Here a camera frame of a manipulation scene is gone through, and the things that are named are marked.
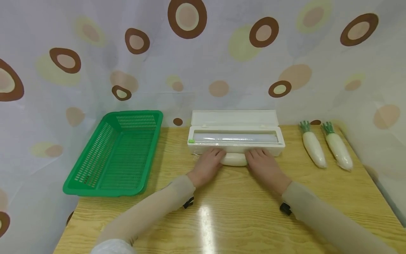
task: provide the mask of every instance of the daikon radish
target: daikon radish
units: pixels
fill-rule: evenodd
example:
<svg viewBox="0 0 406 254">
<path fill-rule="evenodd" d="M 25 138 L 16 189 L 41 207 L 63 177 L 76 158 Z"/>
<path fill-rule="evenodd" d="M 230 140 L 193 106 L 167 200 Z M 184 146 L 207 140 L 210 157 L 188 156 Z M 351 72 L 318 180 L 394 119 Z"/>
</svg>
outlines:
<svg viewBox="0 0 406 254">
<path fill-rule="evenodd" d="M 245 159 L 245 154 L 228 153 L 220 161 L 221 164 L 227 166 L 247 166 L 247 160 Z"/>
<path fill-rule="evenodd" d="M 334 132 L 331 122 L 326 122 L 325 124 L 323 124 L 323 129 L 326 133 L 326 141 L 328 143 L 328 147 L 337 160 L 337 164 L 340 166 L 340 168 L 351 171 L 352 159 L 350 157 L 350 154 L 348 153 L 346 145 L 344 144 L 341 137 Z"/>
<path fill-rule="evenodd" d="M 316 164 L 316 166 L 320 168 L 327 167 L 326 158 L 324 157 L 322 147 L 317 140 L 316 135 L 314 135 L 314 133 L 310 130 L 309 121 L 302 121 L 299 125 L 303 132 L 303 144 L 310 158 L 314 164 Z"/>
</svg>

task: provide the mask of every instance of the green plastic basket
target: green plastic basket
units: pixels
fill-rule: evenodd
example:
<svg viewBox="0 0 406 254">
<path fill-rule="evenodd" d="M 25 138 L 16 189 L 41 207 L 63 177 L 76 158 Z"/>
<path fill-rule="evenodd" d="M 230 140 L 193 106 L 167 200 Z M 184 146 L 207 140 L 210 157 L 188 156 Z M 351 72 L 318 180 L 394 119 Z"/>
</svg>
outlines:
<svg viewBox="0 0 406 254">
<path fill-rule="evenodd" d="M 103 117 L 63 185 L 70 195 L 132 196 L 145 191 L 158 143 L 161 111 Z"/>
</svg>

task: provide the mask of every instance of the person's left hand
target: person's left hand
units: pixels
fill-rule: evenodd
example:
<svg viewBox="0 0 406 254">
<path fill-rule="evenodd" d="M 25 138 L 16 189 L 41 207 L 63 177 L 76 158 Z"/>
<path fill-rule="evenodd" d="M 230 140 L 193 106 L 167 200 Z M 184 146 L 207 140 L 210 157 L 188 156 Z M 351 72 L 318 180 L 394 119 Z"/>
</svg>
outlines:
<svg viewBox="0 0 406 254">
<path fill-rule="evenodd" d="M 186 174 L 196 189 L 207 184 L 216 176 L 222 167 L 220 160 L 225 155 L 226 152 L 223 149 L 209 148 L 199 157 L 192 171 Z"/>
</svg>

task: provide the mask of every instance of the wooden table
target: wooden table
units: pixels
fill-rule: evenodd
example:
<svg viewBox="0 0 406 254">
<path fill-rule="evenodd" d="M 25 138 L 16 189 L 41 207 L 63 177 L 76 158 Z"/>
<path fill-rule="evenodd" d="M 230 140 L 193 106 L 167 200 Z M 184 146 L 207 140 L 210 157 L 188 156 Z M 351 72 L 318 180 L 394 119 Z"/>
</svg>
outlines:
<svg viewBox="0 0 406 254">
<path fill-rule="evenodd" d="M 406 253 L 405 230 L 348 143 L 345 141 L 354 161 L 351 173 L 336 165 L 320 127 L 312 126 L 328 163 L 327 169 L 319 169 L 303 147 L 299 128 L 281 128 L 286 148 L 276 160 L 283 171 L 399 253 Z M 143 195 L 81 198 L 54 253 L 89 253 L 107 223 L 192 169 L 195 157 L 189 154 L 187 137 L 188 128 L 161 130 L 148 188 Z M 195 193 L 193 206 L 167 215 L 134 246 L 138 253 L 150 254 L 338 252 L 294 216 L 282 214 L 280 204 L 280 198 L 260 187 L 246 168 L 224 166 L 212 183 Z"/>
</svg>

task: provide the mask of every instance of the box lid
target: box lid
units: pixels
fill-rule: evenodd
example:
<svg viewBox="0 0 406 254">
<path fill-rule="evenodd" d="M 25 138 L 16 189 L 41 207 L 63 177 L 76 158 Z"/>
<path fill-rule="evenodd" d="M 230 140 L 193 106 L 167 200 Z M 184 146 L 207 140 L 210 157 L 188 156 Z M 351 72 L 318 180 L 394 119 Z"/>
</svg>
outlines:
<svg viewBox="0 0 406 254">
<path fill-rule="evenodd" d="M 275 110 L 194 110 L 192 126 L 278 126 Z"/>
</svg>

